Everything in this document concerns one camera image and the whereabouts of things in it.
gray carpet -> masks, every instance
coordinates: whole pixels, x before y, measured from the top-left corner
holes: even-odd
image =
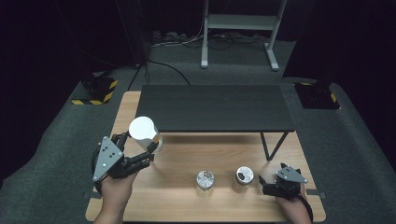
[[[331,86],[341,110],[309,110],[302,108],[292,86],[294,81],[309,80],[281,78],[294,44],[276,41],[278,72],[271,71],[262,42],[210,49],[207,69],[200,68],[200,49],[159,47],[151,49],[149,57],[174,66],[191,85],[279,85],[318,190],[327,196],[322,200],[324,223],[394,223],[396,175],[342,88]],[[130,68],[112,71],[119,84],[106,105],[65,102],[35,156],[4,181],[0,223],[89,223],[85,211],[92,190],[92,152],[110,134],[120,99],[135,72]],[[142,67],[132,90],[147,84],[145,73]],[[160,64],[148,63],[148,74],[149,84],[186,85],[178,72]]]

